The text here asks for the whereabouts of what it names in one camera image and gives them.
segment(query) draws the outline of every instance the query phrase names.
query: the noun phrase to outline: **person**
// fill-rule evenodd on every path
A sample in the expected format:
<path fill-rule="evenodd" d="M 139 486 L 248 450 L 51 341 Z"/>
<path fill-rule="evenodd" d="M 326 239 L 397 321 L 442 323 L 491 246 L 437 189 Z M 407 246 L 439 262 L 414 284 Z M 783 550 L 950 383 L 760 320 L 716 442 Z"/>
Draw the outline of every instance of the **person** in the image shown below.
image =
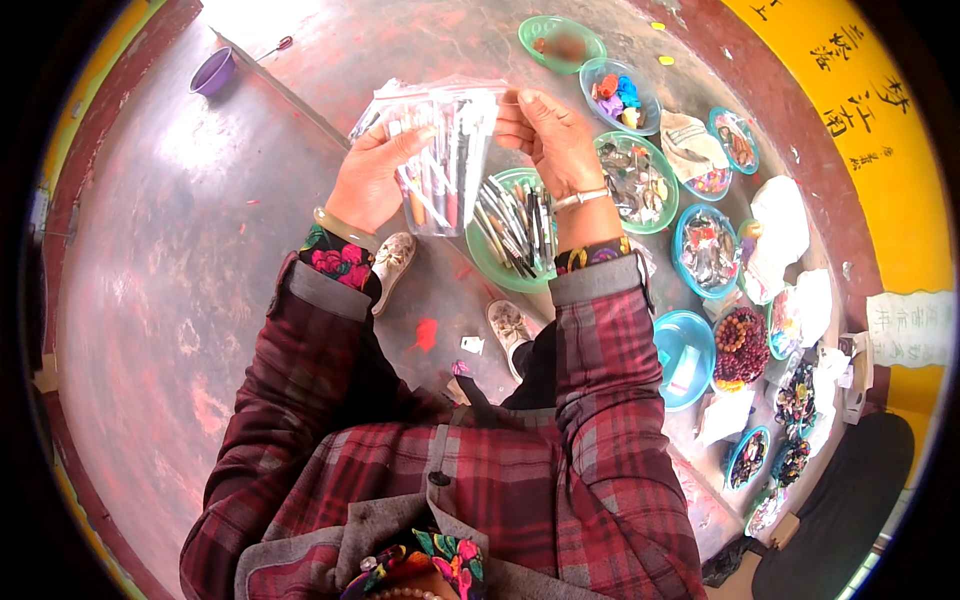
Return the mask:
<path fill-rule="evenodd" d="M 586 125 L 544 92 L 508 92 L 494 133 L 554 198 L 605 189 Z M 706 598 L 660 432 L 644 263 L 609 195 L 556 213 L 554 323 L 533 339 L 512 304 L 488 312 L 522 380 L 503 406 L 462 376 L 472 406 L 411 392 L 380 351 L 372 307 L 413 238 L 373 266 L 363 241 L 401 204 L 395 168 L 433 135 L 359 138 L 323 224 L 283 263 L 180 554 L 183 593 Z"/>

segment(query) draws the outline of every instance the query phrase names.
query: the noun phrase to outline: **embroidered shoe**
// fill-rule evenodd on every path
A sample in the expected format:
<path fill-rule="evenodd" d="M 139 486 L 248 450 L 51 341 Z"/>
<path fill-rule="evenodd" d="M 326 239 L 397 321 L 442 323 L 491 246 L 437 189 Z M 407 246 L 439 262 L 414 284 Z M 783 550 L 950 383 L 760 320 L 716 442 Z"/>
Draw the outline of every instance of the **embroidered shoe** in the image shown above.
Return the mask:
<path fill-rule="evenodd" d="M 527 323 L 523 319 L 523 313 L 512 302 L 494 300 L 487 306 L 487 321 L 490 322 L 496 341 L 500 343 L 500 347 L 507 355 L 510 374 L 514 376 L 516 383 L 522 383 L 523 377 L 516 372 L 514 366 L 514 352 L 524 342 L 533 340 L 530 329 L 527 328 Z"/>
<path fill-rule="evenodd" d="M 401 231 L 388 237 L 380 250 L 376 251 L 373 272 L 380 278 L 383 293 L 380 294 L 380 301 L 371 309 L 375 317 L 383 312 L 387 300 L 390 299 L 390 293 L 394 291 L 394 286 L 413 262 L 416 250 L 417 238 L 412 233 Z"/>

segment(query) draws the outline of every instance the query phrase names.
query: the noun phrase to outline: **plaid jacket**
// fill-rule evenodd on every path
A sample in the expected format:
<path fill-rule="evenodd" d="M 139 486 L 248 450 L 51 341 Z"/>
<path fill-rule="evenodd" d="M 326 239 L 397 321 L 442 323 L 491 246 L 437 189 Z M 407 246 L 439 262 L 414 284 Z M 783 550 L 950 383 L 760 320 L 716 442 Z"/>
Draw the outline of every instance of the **plaid jacket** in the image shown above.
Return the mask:
<path fill-rule="evenodd" d="M 180 554 L 186 597 L 337 598 L 430 510 L 480 546 L 491 598 L 706 598 L 636 257 L 550 287 L 556 410 L 497 407 L 480 429 L 365 381 L 370 299 L 291 253 Z"/>

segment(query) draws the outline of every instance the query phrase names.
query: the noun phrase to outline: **ziplock bag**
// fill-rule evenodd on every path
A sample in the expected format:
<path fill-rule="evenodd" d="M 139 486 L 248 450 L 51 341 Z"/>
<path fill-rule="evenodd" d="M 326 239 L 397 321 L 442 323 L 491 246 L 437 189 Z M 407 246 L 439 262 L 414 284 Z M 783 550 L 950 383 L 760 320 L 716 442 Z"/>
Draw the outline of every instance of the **ziplock bag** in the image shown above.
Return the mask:
<path fill-rule="evenodd" d="M 458 236 L 473 218 L 490 136 L 507 85 L 452 76 L 373 93 L 393 138 L 434 126 L 437 135 L 396 169 L 403 212 L 415 235 Z"/>

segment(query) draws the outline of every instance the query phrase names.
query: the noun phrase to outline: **cloth bag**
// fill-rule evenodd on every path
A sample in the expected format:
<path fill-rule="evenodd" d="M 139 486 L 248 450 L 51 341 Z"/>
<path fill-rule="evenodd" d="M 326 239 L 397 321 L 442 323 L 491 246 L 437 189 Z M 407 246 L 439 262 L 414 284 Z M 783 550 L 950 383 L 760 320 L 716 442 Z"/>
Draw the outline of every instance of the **cloth bag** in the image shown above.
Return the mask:
<path fill-rule="evenodd" d="M 730 167 L 720 140 L 707 132 L 703 121 L 688 114 L 660 111 L 660 145 L 680 182 Z"/>

